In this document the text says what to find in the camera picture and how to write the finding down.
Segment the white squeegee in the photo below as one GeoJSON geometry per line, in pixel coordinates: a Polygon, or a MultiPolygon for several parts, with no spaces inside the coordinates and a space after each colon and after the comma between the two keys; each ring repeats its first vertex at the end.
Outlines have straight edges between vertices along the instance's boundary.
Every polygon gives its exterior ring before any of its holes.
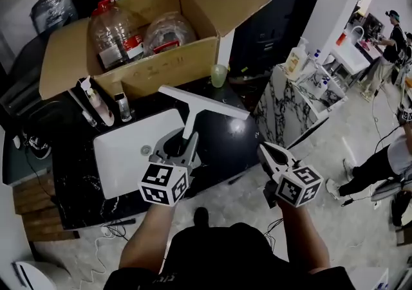
{"type": "Polygon", "coordinates": [[[184,102],[189,106],[189,115],[187,117],[182,136],[185,140],[188,140],[191,137],[196,116],[202,111],[210,111],[237,118],[242,121],[245,121],[249,116],[249,112],[243,109],[233,107],[204,96],[196,95],[188,91],[177,89],[175,87],[162,85],[159,87],[158,92],[184,102]]]}

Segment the tiny clear spray bottle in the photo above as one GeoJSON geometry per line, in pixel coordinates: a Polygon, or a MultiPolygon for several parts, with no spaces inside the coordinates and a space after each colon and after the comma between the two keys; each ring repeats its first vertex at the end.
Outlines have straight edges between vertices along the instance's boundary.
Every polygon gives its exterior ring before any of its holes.
{"type": "Polygon", "coordinates": [[[82,115],[92,127],[95,128],[97,126],[95,119],[86,110],[82,111],[82,115]]]}

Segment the clear jug with red cap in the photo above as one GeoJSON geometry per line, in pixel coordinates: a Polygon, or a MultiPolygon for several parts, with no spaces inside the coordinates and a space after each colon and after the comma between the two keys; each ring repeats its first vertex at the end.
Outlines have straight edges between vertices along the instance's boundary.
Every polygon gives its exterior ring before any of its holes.
{"type": "Polygon", "coordinates": [[[101,0],[88,25],[97,58],[109,71],[144,57],[143,38],[133,14],[117,0],[101,0]]]}

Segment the person's black shoe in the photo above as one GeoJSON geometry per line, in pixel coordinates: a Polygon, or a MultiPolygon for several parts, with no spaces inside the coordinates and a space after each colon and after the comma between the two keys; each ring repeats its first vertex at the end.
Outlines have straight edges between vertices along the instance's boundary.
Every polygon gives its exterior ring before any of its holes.
{"type": "Polygon", "coordinates": [[[193,216],[194,226],[197,228],[209,227],[209,211],[205,207],[197,207],[193,216]]]}

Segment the pink lotion pump bottle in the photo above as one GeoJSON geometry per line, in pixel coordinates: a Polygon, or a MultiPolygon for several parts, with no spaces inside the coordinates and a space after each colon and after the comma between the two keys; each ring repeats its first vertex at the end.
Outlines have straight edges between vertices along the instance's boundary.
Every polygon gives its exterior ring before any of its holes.
{"type": "Polygon", "coordinates": [[[104,124],[108,127],[113,126],[115,122],[114,114],[110,111],[109,107],[97,92],[97,90],[92,87],[91,77],[87,76],[83,81],[80,82],[80,86],[85,92],[90,104],[96,110],[104,124]]]}

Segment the person's left forearm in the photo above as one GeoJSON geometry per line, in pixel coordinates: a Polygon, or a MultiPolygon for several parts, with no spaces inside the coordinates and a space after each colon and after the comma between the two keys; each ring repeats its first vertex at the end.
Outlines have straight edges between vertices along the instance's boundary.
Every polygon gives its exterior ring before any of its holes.
{"type": "Polygon", "coordinates": [[[174,206],[152,205],[120,256],[119,268],[141,268],[159,273],[175,213],[174,206]]]}

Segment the small clear glass bottle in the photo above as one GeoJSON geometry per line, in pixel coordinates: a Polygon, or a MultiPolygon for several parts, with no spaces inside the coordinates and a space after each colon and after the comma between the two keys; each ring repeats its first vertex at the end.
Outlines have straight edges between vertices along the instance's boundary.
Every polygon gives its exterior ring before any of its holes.
{"type": "Polygon", "coordinates": [[[124,92],[115,95],[115,102],[118,105],[120,117],[123,122],[128,122],[132,119],[129,102],[124,92]]]}

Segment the person's right forearm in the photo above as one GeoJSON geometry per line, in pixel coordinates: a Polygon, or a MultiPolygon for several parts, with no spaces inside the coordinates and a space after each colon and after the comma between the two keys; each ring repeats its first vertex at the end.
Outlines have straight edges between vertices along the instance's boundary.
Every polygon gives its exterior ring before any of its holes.
{"type": "Polygon", "coordinates": [[[284,201],[279,201],[278,205],[283,216],[289,262],[310,274],[331,268],[328,248],[315,229],[308,210],[284,201]]]}

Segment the black marble table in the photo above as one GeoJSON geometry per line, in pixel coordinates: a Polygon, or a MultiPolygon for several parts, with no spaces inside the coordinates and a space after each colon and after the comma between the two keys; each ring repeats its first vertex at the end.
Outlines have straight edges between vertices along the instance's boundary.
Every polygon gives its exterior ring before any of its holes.
{"type": "MultiPolygon", "coordinates": [[[[77,230],[96,226],[148,209],[138,190],[106,199],[102,191],[95,160],[93,140],[149,116],[177,109],[186,122],[187,104],[162,93],[155,93],[132,102],[136,119],[112,127],[92,127],[81,115],[85,99],[74,100],[68,93],[58,97],[62,122],[53,127],[52,161],[55,195],[63,228],[77,230]]],[[[193,171],[193,183],[186,197],[193,197],[218,183],[243,175],[258,163],[257,147],[262,135],[252,117],[245,121],[210,111],[196,117],[194,130],[200,138],[197,154],[200,165],[193,171]]]]}

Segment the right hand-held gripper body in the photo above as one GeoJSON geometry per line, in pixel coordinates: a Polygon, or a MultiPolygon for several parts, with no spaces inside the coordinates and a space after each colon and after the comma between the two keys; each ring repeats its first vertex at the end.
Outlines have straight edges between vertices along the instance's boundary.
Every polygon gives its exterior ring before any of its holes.
{"type": "Polygon", "coordinates": [[[270,208],[280,201],[297,208],[312,201],[322,183],[322,175],[312,165],[289,167],[272,175],[263,189],[263,195],[270,208]]]}

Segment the black sneaker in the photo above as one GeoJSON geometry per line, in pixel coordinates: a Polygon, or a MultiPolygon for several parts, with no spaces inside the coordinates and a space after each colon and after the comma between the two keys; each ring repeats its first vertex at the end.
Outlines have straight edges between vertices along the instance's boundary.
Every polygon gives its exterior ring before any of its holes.
{"type": "Polygon", "coordinates": [[[25,146],[39,160],[46,159],[51,151],[50,144],[36,135],[25,136],[25,146]]]}

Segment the wooden steps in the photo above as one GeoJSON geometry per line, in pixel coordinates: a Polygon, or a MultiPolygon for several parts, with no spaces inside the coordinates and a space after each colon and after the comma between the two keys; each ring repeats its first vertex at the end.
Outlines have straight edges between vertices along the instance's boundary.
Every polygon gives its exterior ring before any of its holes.
{"type": "Polygon", "coordinates": [[[80,237],[77,231],[63,228],[51,172],[13,187],[12,192],[15,213],[22,217],[28,241],[54,242],[80,237]]]}

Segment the tall black cabinet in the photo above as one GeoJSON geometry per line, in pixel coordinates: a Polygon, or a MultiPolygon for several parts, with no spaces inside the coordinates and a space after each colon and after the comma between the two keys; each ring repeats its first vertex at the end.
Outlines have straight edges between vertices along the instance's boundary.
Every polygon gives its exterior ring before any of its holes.
{"type": "Polygon", "coordinates": [[[317,0],[272,0],[236,28],[229,75],[257,77],[297,46],[317,0]]]}

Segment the crumpled clear plastic jug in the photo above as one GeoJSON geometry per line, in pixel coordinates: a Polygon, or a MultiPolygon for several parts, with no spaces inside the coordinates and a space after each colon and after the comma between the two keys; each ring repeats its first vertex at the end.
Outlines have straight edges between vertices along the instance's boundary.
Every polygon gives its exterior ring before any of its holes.
{"type": "Polygon", "coordinates": [[[157,17],[147,28],[143,47],[149,57],[197,40],[190,22],[179,12],[166,12],[157,17]]]}

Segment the curved white faucet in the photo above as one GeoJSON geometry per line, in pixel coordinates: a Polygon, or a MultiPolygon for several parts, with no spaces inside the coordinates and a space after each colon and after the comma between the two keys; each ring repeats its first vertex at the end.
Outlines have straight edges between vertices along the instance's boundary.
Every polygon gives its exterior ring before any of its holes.
{"type": "Polygon", "coordinates": [[[364,28],[361,25],[356,25],[351,29],[351,34],[353,34],[354,32],[356,32],[357,34],[359,34],[359,38],[357,38],[357,42],[360,42],[364,39],[364,28]]]}

